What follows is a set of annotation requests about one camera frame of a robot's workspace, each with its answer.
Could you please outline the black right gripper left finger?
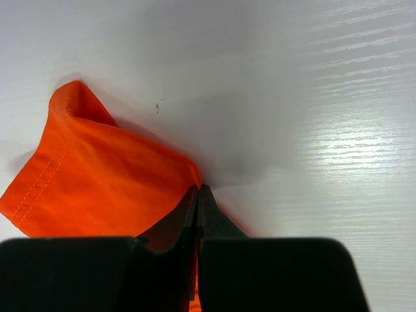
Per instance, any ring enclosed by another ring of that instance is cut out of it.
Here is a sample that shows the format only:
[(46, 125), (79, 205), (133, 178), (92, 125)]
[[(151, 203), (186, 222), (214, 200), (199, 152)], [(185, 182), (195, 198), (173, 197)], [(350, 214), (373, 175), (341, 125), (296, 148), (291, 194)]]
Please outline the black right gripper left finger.
[(2, 311), (187, 311), (196, 287), (190, 188), (137, 237), (9, 239), (1, 243)]

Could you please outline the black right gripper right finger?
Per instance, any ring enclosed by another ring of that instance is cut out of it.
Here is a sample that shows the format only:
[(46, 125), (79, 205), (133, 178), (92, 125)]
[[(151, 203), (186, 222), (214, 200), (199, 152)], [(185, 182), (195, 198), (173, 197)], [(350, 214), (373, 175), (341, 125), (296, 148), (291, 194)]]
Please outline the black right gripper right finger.
[(346, 247), (322, 237), (251, 238), (198, 194), (198, 290), (203, 311), (368, 311)]

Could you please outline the orange t-shirt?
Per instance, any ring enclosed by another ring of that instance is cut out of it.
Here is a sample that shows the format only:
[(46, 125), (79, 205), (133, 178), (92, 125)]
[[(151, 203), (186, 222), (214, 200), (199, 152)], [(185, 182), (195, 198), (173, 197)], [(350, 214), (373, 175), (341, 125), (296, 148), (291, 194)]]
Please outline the orange t-shirt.
[[(137, 237), (202, 177), (185, 156), (119, 127), (82, 82), (58, 88), (34, 155), (1, 196), (24, 239)], [(203, 311), (196, 287), (187, 311)]]

